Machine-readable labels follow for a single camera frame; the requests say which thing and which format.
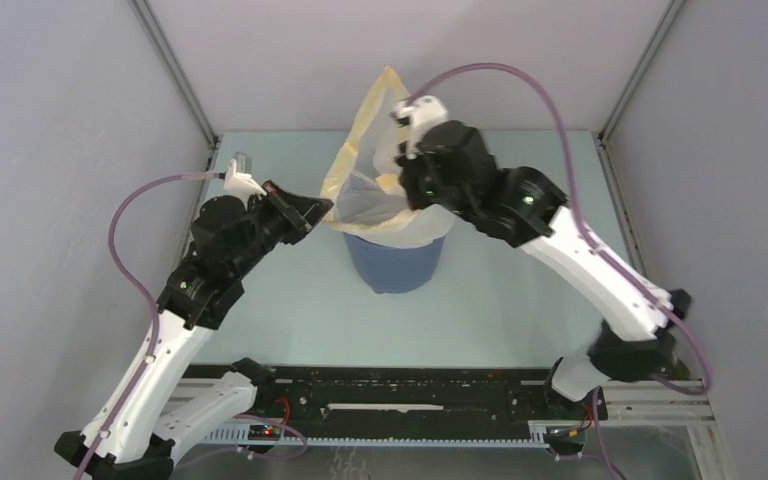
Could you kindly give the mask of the translucent yellowish trash bag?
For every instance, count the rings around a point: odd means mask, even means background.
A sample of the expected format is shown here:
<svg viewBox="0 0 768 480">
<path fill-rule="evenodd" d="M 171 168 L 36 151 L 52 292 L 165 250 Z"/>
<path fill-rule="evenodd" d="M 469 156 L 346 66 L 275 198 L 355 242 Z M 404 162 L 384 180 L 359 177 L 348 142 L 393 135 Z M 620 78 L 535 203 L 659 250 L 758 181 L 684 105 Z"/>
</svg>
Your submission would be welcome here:
<svg viewBox="0 0 768 480">
<path fill-rule="evenodd" d="M 389 248 L 424 247 L 447 235 L 455 216 L 439 206 L 409 208 L 395 163 L 407 134 L 391 118 L 409 96 L 396 71 L 385 67 L 360 104 L 320 195 L 334 203 L 326 222 L 335 230 Z"/>
</svg>

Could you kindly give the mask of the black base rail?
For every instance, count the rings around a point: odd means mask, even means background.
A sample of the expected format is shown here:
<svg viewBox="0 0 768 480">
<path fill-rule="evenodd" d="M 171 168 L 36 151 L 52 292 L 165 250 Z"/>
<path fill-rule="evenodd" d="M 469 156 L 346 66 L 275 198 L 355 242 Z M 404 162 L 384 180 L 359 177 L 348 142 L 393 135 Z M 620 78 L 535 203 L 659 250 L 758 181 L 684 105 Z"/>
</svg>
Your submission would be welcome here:
<svg viewBox="0 0 768 480">
<path fill-rule="evenodd" d="M 258 416 L 287 418 L 316 437 L 513 439 L 608 417 L 603 394 L 571 402 L 546 368 L 444 369 L 274 366 Z"/>
</svg>

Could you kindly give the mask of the small electronics board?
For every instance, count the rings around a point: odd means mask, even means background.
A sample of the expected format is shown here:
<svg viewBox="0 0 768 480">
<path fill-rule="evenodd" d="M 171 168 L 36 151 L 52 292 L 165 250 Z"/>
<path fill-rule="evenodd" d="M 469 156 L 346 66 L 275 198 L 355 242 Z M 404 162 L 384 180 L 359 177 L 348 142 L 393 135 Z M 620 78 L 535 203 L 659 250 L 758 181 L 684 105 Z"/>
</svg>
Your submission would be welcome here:
<svg viewBox="0 0 768 480">
<path fill-rule="evenodd" d="M 277 441 L 282 438 L 283 432 L 280 428 L 266 424 L 251 424 L 248 427 L 248 441 Z"/>
</svg>

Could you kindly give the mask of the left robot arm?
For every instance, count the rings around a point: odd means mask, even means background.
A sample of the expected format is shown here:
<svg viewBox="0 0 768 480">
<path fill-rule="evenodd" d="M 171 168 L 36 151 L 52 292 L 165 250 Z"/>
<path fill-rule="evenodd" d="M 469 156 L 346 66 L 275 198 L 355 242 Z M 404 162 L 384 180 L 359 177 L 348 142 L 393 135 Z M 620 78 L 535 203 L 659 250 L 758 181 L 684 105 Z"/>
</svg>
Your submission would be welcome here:
<svg viewBox="0 0 768 480">
<path fill-rule="evenodd" d="M 292 194 L 271 181 L 247 199 L 223 195 L 201 206 L 186 256 L 149 302 L 150 329 L 126 375 L 82 430 L 64 432 L 55 443 L 78 477 L 167 479 L 226 420 L 272 411 L 273 376 L 250 359 L 183 406 L 163 409 L 243 296 L 244 277 L 276 246 L 303 240 L 332 207 L 328 199 Z"/>
</svg>

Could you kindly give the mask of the corner metal profile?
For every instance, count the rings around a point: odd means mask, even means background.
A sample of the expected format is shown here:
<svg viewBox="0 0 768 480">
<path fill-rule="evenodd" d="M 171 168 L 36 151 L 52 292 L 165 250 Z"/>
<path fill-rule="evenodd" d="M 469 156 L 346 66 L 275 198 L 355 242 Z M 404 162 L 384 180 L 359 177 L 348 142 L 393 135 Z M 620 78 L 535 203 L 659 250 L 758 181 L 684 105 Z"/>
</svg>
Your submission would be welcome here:
<svg viewBox="0 0 768 480">
<path fill-rule="evenodd" d="M 647 41 L 643 52 L 638 58 L 631 74 L 625 82 L 616 102 L 599 131 L 598 138 L 607 143 L 619 126 L 628 106 L 634 99 L 645 77 L 654 65 L 672 31 L 679 23 L 681 16 L 690 4 L 688 0 L 671 0 L 661 15 L 655 30 Z"/>
<path fill-rule="evenodd" d="M 206 144 L 214 148 L 218 142 L 218 135 L 208 119 L 197 92 L 190 82 L 154 7 L 147 0 L 129 0 L 128 4 Z"/>
</svg>

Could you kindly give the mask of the blue plastic trash bin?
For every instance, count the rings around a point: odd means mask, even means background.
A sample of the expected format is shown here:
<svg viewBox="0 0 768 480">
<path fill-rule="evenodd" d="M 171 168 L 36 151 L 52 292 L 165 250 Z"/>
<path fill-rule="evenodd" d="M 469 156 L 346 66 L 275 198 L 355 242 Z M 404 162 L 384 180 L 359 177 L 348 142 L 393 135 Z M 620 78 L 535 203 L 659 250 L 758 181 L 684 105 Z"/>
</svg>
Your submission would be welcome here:
<svg viewBox="0 0 768 480">
<path fill-rule="evenodd" d="M 446 237 L 417 248 L 393 248 L 344 234 L 352 265 L 377 294 L 403 294 L 428 283 L 435 274 Z"/>
</svg>

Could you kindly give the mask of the right corner metal profile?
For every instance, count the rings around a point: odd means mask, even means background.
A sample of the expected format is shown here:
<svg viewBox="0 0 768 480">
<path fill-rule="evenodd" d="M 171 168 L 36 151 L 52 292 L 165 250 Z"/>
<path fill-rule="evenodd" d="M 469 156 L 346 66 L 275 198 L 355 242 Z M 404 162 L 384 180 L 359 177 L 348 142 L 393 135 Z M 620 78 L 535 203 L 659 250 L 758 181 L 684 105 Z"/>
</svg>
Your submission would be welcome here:
<svg viewBox="0 0 768 480">
<path fill-rule="evenodd" d="M 619 126 L 628 106 L 634 99 L 645 77 L 654 65 L 672 31 L 679 23 L 681 16 L 690 4 L 688 0 L 671 0 L 661 15 L 655 30 L 647 41 L 643 52 L 638 58 L 631 74 L 625 82 L 616 102 L 599 131 L 598 138 L 607 143 Z"/>
</svg>

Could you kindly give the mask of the left corner metal profile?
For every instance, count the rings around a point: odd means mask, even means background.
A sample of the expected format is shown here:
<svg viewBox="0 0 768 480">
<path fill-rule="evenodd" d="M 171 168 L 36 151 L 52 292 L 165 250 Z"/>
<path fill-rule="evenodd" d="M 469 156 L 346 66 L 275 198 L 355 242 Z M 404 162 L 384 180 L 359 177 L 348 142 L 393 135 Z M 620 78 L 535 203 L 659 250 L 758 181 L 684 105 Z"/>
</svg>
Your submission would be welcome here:
<svg viewBox="0 0 768 480">
<path fill-rule="evenodd" d="M 218 135 L 208 119 L 197 92 L 190 82 L 154 7 L 147 0 L 129 0 L 128 4 L 206 144 L 214 148 L 218 142 Z"/>
</svg>

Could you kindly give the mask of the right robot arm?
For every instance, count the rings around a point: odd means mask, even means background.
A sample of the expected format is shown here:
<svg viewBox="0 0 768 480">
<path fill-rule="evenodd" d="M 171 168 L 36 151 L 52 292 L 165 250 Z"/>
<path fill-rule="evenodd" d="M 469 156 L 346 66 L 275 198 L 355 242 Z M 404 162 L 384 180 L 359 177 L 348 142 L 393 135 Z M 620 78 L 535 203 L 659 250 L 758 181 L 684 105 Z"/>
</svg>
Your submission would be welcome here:
<svg viewBox="0 0 768 480">
<path fill-rule="evenodd" d="M 396 125 L 395 162 L 411 209 L 448 210 L 548 266 L 601 313 L 596 337 L 553 365 L 541 392 L 548 414 L 570 416 L 607 381 L 663 380 L 672 372 L 678 358 L 669 329 L 689 308 L 687 292 L 644 280 L 576 223 L 567 195 L 539 170 L 499 167 L 478 129 L 456 120 Z"/>
</svg>

